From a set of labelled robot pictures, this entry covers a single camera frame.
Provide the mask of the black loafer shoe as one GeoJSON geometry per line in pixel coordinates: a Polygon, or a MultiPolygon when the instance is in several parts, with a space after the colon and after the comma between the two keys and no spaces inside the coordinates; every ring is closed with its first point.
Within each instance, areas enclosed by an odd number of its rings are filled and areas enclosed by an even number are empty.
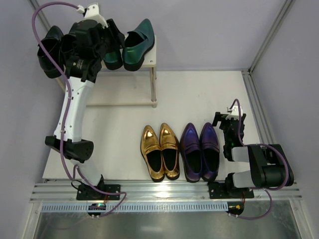
{"type": "MultiPolygon", "coordinates": [[[[41,40],[41,43],[45,50],[49,53],[51,58],[57,63],[57,65],[64,70],[62,56],[60,55],[61,40],[63,37],[63,32],[58,26],[52,26],[47,32],[46,36],[41,40]]],[[[53,65],[48,56],[44,53],[43,49],[39,46],[37,57],[39,64],[50,79],[58,78],[61,73],[53,65]]]]}
{"type": "Polygon", "coordinates": [[[74,54],[76,48],[76,34],[75,30],[79,25],[78,22],[74,23],[69,32],[62,37],[60,51],[63,59],[63,63],[66,66],[67,60],[74,54]]]}

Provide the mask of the gold loafer shoe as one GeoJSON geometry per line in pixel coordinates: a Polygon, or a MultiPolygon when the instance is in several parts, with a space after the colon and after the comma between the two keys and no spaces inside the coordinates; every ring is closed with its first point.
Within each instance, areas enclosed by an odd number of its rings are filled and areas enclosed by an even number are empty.
{"type": "Polygon", "coordinates": [[[160,142],[150,125],[146,125],[143,130],[140,149],[151,179],[154,182],[161,182],[165,177],[165,173],[160,142]]]}
{"type": "Polygon", "coordinates": [[[176,180],[180,176],[178,139],[167,123],[161,124],[159,133],[165,175],[169,180],[176,180]]]}

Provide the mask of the green loafer shoe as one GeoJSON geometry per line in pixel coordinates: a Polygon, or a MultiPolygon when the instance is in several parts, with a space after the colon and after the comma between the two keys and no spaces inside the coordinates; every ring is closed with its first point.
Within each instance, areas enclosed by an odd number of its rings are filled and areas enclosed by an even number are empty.
{"type": "Polygon", "coordinates": [[[122,51],[124,68],[137,71],[145,55],[154,47],[155,33],[151,21],[145,18],[134,30],[128,32],[122,51]]]}
{"type": "Polygon", "coordinates": [[[104,64],[108,70],[118,70],[123,66],[123,60],[120,49],[107,53],[103,58],[104,64]]]}

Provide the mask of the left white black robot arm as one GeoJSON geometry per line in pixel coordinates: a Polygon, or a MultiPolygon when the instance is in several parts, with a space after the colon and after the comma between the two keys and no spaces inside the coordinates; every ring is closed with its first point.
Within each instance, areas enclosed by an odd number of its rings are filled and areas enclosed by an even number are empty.
{"type": "Polygon", "coordinates": [[[104,193],[104,179],[90,160],[94,143],[82,138],[82,123],[103,58],[109,52],[120,50],[124,39],[112,19],[108,19],[106,25],[87,19],[73,24],[60,42],[65,97],[56,130],[46,137],[45,144],[59,152],[70,180],[79,173],[82,186],[99,193],[104,193]],[[67,171],[66,160],[73,164],[73,173],[67,171]]]}

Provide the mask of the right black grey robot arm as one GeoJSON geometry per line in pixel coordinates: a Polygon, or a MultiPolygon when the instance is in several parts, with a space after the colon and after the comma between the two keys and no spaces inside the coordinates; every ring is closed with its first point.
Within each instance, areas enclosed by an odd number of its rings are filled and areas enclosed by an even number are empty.
{"type": "Polygon", "coordinates": [[[221,184],[223,193],[228,198],[247,196],[253,198],[250,192],[253,188],[276,189],[289,187],[294,183],[294,174],[279,144],[243,146],[240,140],[244,136],[244,114],[241,121],[230,114],[216,112],[212,125],[220,123],[225,144],[224,157],[230,162],[249,164],[249,170],[239,173],[229,173],[221,184]]]}

